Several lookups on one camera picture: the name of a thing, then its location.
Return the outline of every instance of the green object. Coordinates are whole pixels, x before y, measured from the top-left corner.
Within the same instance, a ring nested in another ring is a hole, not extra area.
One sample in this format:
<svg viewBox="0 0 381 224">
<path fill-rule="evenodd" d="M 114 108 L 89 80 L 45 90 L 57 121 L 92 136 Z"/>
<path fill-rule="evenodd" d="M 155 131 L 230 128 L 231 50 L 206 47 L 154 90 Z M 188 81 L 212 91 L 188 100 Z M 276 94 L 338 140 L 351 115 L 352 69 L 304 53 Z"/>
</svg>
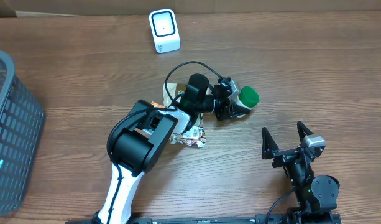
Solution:
<svg viewBox="0 0 381 224">
<path fill-rule="evenodd" d="M 245 86 L 241 89 L 239 100 L 242 104 L 244 104 L 244 106 L 253 108 L 259 102 L 259 95 L 253 88 Z"/>
</svg>

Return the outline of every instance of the white casing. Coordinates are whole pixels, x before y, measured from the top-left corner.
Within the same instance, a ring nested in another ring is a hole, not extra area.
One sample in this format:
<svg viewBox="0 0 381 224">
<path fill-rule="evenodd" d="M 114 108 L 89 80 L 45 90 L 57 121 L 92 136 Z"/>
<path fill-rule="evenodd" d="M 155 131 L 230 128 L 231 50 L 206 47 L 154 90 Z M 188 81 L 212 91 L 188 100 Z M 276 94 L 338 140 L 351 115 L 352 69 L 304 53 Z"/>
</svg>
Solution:
<svg viewBox="0 0 381 224">
<path fill-rule="evenodd" d="M 177 109 L 176 111 L 159 111 L 160 114 L 166 115 L 169 114 L 173 116 L 174 118 L 178 119 L 177 125 L 175 125 L 173 129 L 173 133 L 175 134 L 182 134 L 185 132 L 186 127 L 188 126 L 188 123 L 190 121 L 190 115 L 185 113 L 184 111 Z M 150 129 L 143 129 L 144 132 L 147 134 L 153 134 L 153 131 Z"/>
<path fill-rule="evenodd" d="M 122 181 L 119 186 L 119 191 L 117 193 L 116 199 L 113 205 L 113 211 L 111 214 L 109 224 L 125 224 L 128 222 L 129 217 L 131 216 L 131 205 L 135 196 L 136 188 L 140 178 L 145 174 L 141 172 L 137 177 L 133 177 L 131 171 L 125 169 L 123 166 L 118 165 L 121 170 Z M 98 218 L 101 220 L 101 223 L 107 224 L 109 217 L 109 209 L 111 202 L 116 192 L 118 185 L 119 173 L 117 167 L 112 165 L 112 177 L 108 196 L 103 205 L 103 208 L 98 213 Z"/>
<path fill-rule="evenodd" d="M 157 53 L 170 52 L 180 48 L 177 20 L 171 9 L 151 12 L 149 22 Z"/>
</svg>

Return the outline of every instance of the basket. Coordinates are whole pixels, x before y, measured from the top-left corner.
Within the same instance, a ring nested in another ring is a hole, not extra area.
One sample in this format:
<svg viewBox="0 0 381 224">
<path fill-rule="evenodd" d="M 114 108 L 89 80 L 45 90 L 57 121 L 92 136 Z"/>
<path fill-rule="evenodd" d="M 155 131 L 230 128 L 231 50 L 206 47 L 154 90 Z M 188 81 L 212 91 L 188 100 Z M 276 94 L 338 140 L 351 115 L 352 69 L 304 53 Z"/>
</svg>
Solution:
<svg viewBox="0 0 381 224">
<path fill-rule="evenodd" d="M 44 122 L 44 109 L 15 76 L 12 58 L 0 51 L 0 215 L 24 199 Z"/>
</svg>

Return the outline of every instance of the wood grain surface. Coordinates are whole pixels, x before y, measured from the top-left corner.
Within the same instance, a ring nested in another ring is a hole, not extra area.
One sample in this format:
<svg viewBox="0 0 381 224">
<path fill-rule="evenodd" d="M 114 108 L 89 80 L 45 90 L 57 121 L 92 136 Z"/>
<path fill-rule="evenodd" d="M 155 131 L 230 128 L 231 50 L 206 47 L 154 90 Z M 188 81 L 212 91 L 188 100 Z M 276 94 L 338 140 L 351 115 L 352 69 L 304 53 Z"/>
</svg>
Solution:
<svg viewBox="0 0 381 224">
<path fill-rule="evenodd" d="M 261 159 L 261 129 L 289 149 L 302 120 L 326 138 L 312 168 L 340 181 L 335 212 L 343 223 L 381 223 L 381 12 L 178 15 L 177 22 L 181 49 L 157 54 L 147 16 L 0 19 L 0 49 L 47 112 L 28 194 L 0 224 L 91 218 L 110 184 L 111 128 L 138 99 L 162 102 L 167 73 L 188 60 L 252 86 L 260 104 L 237 121 L 206 116 L 204 149 L 168 145 L 142 179 L 134 213 L 266 213 L 290 182 Z M 193 73 L 216 83 L 198 65 L 170 80 Z M 294 205 L 292 195 L 274 213 Z"/>
</svg>

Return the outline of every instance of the cardboard box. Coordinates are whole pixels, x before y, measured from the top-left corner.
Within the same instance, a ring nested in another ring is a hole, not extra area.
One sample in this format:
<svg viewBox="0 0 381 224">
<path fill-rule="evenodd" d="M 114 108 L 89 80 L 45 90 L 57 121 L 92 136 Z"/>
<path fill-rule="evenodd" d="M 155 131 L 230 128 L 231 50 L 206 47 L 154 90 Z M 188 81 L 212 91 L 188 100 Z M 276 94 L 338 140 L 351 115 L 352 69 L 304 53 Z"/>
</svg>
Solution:
<svg viewBox="0 0 381 224">
<path fill-rule="evenodd" d="M 15 11 L 4 0 L 0 0 L 0 17 L 16 17 Z"/>
<path fill-rule="evenodd" d="M 381 10 L 381 0 L 5 0 L 14 11 L 66 15 Z"/>
</svg>

